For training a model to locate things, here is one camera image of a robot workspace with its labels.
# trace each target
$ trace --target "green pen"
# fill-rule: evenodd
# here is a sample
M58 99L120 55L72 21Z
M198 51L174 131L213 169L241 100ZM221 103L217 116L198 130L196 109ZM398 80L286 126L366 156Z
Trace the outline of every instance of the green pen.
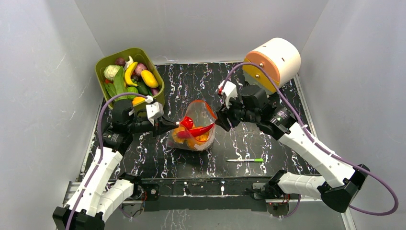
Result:
M235 160L227 160L228 162L264 162L264 159L257 158L257 159L235 159Z

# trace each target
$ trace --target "green basket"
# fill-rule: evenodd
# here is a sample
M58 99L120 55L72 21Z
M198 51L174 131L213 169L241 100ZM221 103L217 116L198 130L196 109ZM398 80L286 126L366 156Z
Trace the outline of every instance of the green basket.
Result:
M162 80L161 75L158 73L158 71L155 68L152 61L149 59L148 55L140 48L129 48L129 49L123 50L121 52L112 54L110 56L104 57L97 62L96 66L94 67L94 70L96 71L96 75L99 80L100 88L103 91L104 99L107 101L111 98L110 95L108 94L108 92L106 91L106 87L104 86L104 80L105 80L105 77L103 74L104 69L106 69L106 67L109 65L114 65L114 62L117 58L124 58L124 60L128 60L128 56L131 56L133 58L134 62L138 62L138 63L142 63L142 64L146 65L148 70L154 74L155 79L157 80L157 82L159 84L160 90L157 95L153 96L153 98L155 98L162 105L165 105L164 81ZM141 109L145 109L146 104L147 103L144 101L144 102L134 105L134 108L136 111L139 111ZM114 105L114 102L112 102L109 105L110 109L113 109L112 105Z

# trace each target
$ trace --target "white wall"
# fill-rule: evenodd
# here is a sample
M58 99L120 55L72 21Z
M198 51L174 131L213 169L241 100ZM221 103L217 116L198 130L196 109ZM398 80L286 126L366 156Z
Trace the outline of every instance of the white wall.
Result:
M242 61L282 37L302 50L327 0L75 0L104 55L141 47L155 63Z
M0 1L0 229L55 229L102 98L101 57L73 0Z
M300 82L320 139L399 196L391 216L352 211L357 230L406 228L405 12L406 1L330 0L301 54ZM353 204L385 211L393 200L370 178Z

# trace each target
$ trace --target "red chili pepper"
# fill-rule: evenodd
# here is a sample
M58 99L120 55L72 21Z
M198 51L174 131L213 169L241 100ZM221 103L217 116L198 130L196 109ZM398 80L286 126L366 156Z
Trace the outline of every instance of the red chili pepper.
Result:
M191 129L193 128L193 120L186 116L184 119L180 122L183 126L185 126L186 129Z
M214 126L214 123L211 123L211 125L203 127L203 128L196 128L196 129L191 129L188 131L181 131L181 132L177 133L177 136L179 138L189 138L190 135L192 135L195 138L195 137L198 137L200 135L207 133L208 131L210 131L210 129L213 128L213 126Z

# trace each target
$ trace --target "black marble tabletop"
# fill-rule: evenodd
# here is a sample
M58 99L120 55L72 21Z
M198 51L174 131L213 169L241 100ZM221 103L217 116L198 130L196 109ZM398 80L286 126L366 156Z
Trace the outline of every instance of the black marble tabletop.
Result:
M165 83L165 114L170 120L179 121L189 103L196 99L205 100L213 110L217 109L221 103L215 90L234 65L235 63L157 65ZM237 84L237 90L245 85L241 69L236 71L231 81ZM282 93L307 123L293 80L282 87ZM274 104L282 103L277 94L273 94L270 100ZM110 111L106 111L103 119L103 126L108 126ZM263 134L252 124L241 123L230 132L217 127L213 146L201 152L167 148L167 138L168 133L157 138L152 137L152 133L134 135L134 141L112 179L123 172L140 175L142 178L272 176L280 169L298 174L316 173L294 151ZM98 140L94 135L86 170L97 146ZM263 158L264 163L226 161L237 158Z

